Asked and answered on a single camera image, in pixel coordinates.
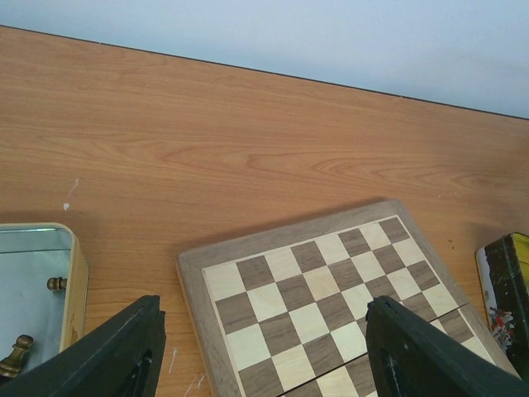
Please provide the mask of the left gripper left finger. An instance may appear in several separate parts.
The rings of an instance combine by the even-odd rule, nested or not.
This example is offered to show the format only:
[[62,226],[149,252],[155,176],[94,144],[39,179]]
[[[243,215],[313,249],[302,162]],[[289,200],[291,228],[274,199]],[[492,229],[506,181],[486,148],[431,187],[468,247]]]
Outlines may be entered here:
[[57,356],[2,385],[1,395],[154,396],[164,320],[160,296],[142,296]]

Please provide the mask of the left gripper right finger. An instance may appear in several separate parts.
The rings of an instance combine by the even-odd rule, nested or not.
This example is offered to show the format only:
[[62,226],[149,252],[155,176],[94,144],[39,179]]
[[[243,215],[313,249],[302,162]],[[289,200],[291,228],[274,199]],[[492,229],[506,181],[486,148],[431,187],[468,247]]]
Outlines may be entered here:
[[379,396],[527,396],[498,368],[389,296],[368,304],[366,346]]

